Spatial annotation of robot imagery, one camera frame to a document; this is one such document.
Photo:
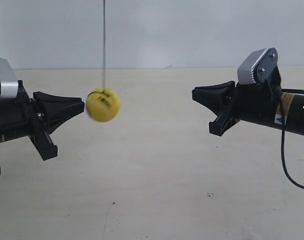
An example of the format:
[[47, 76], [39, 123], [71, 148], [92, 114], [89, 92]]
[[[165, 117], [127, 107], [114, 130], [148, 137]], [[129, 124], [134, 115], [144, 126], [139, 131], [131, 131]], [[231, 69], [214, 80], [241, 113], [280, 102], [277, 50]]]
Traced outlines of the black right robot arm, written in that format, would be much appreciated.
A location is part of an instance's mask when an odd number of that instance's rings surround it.
[[278, 68], [262, 84], [240, 85], [229, 80], [197, 86], [192, 99], [216, 115], [209, 131], [217, 136], [239, 121], [304, 136], [304, 90], [282, 88]]

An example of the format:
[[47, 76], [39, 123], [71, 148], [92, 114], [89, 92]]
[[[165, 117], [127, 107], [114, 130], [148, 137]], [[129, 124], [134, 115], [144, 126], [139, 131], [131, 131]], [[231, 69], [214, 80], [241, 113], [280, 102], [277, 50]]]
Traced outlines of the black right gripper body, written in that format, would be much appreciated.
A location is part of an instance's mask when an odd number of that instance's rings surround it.
[[230, 101], [209, 123], [209, 132], [222, 136], [239, 121], [279, 129], [274, 115], [279, 104], [281, 76], [276, 67], [262, 84], [237, 85]]

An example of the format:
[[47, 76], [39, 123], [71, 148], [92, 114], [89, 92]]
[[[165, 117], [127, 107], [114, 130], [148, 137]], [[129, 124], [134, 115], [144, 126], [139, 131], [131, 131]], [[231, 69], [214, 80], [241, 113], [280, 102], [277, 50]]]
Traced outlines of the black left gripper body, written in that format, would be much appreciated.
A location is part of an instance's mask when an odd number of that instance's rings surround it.
[[58, 147], [45, 130], [34, 103], [22, 80], [18, 81], [16, 98], [0, 98], [0, 143], [29, 137], [46, 161], [58, 156]]

